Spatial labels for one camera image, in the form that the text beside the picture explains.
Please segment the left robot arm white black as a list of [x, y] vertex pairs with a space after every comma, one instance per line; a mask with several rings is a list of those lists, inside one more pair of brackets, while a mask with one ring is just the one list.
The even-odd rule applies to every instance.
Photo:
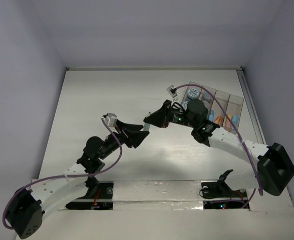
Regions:
[[149, 135], [142, 125], [114, 120], [106, 123], [109, 132], [105, 139], [90, 137], [79, 159], [59, 175], [35, 180], [19, 188], [3, 212], [3, 225], [14, 230], [22, 240], [33, 235], [43, 221], [55, 210], [74, 199], [93, 197], [99, 188], [96, 175], [113, 168], [121, 159], [123, 146], [137, 148]]

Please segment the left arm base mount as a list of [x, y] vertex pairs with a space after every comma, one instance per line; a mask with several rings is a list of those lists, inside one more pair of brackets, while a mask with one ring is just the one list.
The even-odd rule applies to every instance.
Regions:
[[113, 209], [113, 181], [98, 181], [95, 177], [85, 182], [87, 192], [84, 196], [66, 204], [68, 210], [107, 211]]

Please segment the orange marker pen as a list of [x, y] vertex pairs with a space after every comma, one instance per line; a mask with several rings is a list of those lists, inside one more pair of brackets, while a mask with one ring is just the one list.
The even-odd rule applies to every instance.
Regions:
[[231, 125], [232, 115], [229, 114], [225, 121], [225, 128], [229, 131], [232, 127]]

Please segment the blue lid round jar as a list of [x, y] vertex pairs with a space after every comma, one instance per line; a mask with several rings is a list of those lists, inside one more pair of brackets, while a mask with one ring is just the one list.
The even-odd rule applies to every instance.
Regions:
[[193, 99], [198, 99], [200, 95], [200, 91], [196, 88], [189, 88], [187, 90], [186, 98], [190, 101]]

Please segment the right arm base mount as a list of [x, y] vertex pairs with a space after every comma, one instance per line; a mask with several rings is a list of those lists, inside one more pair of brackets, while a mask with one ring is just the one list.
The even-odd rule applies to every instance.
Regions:
[[232, 169], [224, 172], [218, 180], [201, 183], [198, 192], [205, 210], [249, 209], [247, 193], [232, 190], [225, 182]]

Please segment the green marker pen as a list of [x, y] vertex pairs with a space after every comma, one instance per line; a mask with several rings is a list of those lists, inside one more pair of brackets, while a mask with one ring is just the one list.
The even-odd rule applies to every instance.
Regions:
[[150, 131], [150, 124], [149, 123], [144, 123], [143, 131]]

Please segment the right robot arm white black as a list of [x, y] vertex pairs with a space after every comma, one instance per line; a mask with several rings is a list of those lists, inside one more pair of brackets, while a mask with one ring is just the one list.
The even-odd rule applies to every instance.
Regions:
[[144, 118], [158, 128], [170, 123], [192, 128], [191, 135], [200, 144], [219, 149], [251, 164], [258, 184], [270, 195], [279, 196], [294, 177], [294, 165], [285, 148], [244, 140], [207, 119], [208, 109], [201, 100], [193, 99], [187, 108], [175, 108], [170, 100]]

